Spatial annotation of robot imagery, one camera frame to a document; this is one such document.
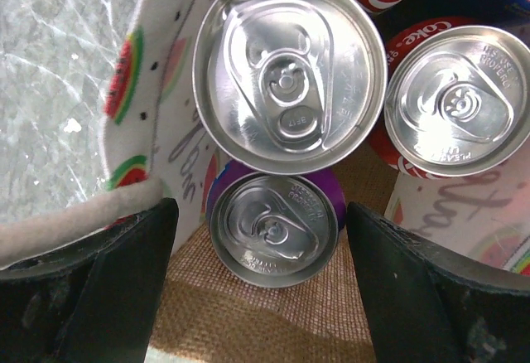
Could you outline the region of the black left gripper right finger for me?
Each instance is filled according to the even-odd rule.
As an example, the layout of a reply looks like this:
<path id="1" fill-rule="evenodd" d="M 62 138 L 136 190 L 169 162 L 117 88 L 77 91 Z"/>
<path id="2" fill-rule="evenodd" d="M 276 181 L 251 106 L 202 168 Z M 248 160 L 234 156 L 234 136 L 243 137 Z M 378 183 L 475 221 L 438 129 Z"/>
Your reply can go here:
<path id="1" fill-rule="evenodd" d="M 529 279 L 348 205 L 349 248 L 379 362 L 527 362 Z"/>

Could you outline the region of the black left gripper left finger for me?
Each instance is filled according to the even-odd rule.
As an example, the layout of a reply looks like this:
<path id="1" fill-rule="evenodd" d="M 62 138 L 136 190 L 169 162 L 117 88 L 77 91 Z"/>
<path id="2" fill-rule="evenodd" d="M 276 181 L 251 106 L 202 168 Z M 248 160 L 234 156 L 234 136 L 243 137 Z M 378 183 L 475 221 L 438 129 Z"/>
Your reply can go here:
<path id="1" fill-rule="evenodd" d="M 1 272 L 3 362 L 142 362 L 179 209 L 150 210 Z"/>

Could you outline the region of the watermelon canvas bag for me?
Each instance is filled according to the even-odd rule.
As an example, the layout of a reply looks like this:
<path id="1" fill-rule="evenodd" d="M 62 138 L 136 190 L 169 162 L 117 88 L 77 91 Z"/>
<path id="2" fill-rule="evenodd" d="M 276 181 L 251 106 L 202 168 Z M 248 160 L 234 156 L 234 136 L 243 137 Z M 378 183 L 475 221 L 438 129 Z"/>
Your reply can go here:
<path id="1" fill-rule="evenodd" d="M 179 217 L 142 362 L 379 362 L 347 229 L 284 289 L 217 258 L 203 196 L 228 156 L 192 93 L 214 0 L 1 0 L 1 272 L 164 198 Z M 457 254 L 529 275 L 529 149 L 472 177 L 395 174 L 368 148 L 334 172 L 349 203 Z"/>

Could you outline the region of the purple Fanta can front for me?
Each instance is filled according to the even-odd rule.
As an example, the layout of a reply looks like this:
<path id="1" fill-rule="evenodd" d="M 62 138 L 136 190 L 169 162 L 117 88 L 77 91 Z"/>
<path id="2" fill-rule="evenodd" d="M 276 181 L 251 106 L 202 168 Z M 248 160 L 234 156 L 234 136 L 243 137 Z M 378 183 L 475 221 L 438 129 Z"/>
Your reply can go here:
<path id="1" fill-rule="evenodd" d="M 262 288 L 287 288 L 316 276 L 335 252 L 345 217 L 345 195 L 329 168 L 278 176 L 231 160 L 205 203 L 220 261 Z"/>

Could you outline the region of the black yellow beverage can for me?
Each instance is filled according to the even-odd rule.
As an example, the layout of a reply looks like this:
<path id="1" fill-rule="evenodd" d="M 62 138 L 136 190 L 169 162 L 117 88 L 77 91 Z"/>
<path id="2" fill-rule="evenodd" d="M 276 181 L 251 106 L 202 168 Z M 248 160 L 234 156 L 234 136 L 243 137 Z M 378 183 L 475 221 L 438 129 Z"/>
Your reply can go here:
<path id="1" fill-rule="evenodd" d="M 195 42 L 202 124 L 270 174 L 348 157 L 378 121 L 387 79 L 380 33 L 355 0 L 214 0 Z"/>

